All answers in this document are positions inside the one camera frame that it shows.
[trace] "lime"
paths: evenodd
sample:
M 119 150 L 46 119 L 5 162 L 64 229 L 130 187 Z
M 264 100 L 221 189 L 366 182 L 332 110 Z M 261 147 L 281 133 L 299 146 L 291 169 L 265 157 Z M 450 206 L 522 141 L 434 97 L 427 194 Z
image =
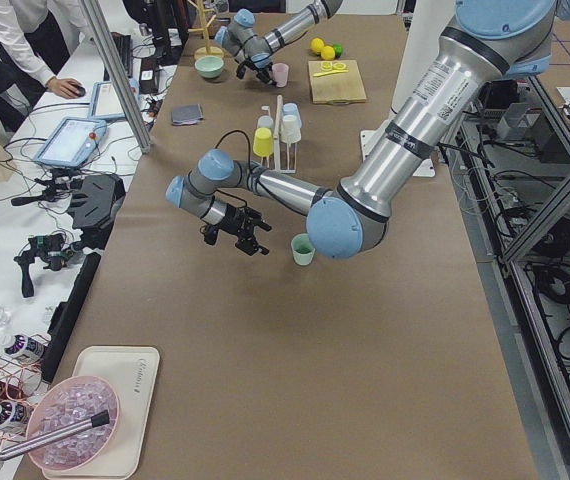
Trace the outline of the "lime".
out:
M 343 46 L 340 43 L 335 43 L 333 47 L 334 52 L 336 52 L 336 58 L 341 58 L 341 55 L 343 54 Z

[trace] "blue cup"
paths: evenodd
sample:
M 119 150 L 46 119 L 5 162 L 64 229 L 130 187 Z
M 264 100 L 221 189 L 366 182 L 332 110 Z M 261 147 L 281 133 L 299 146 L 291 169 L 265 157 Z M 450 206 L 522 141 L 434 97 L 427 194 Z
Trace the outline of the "blue cup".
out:
M 286 103 L 283 105 L 283 117 L 285 115 L 294 115 L 298 119 L 298 128 L 303 128 L 303 120 L 301 120 L 301 114 L 298 111 L 298 105 L 295 103 Z

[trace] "green cup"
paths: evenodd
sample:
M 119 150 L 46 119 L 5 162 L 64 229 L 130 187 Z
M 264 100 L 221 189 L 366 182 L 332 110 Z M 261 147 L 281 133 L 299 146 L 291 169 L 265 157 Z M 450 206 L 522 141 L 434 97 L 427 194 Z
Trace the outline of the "green cup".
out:
M 294 255 L 294 261 L 298 265 L 304 267 L 312 263 L 315 251 L 316 249 L 306 233 L 299 233 L 292 238 L 292 255 Z

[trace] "tray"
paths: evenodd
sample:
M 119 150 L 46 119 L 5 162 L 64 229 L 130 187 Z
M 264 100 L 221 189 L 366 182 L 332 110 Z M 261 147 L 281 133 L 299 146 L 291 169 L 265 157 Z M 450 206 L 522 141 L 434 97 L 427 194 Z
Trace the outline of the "tray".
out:
M 138 467 L 160 354 L 153 347 L 95 346 L 81 352 L 73 375 L 96 375 L 109 382 L 120 402 L 118 427 L 91 462 L 65 474 L 43 470 L 45 478 L 124 480 Z

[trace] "green bowl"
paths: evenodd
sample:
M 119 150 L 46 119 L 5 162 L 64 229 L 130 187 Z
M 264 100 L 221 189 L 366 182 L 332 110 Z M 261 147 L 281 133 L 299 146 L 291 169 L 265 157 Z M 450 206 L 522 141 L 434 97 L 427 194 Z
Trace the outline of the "green bowl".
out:
M 221 57 L 206 55 L 196 60 L 194 64 L 196 71 L 203 78 L 216 78 L 223 72 L 225 62 Z

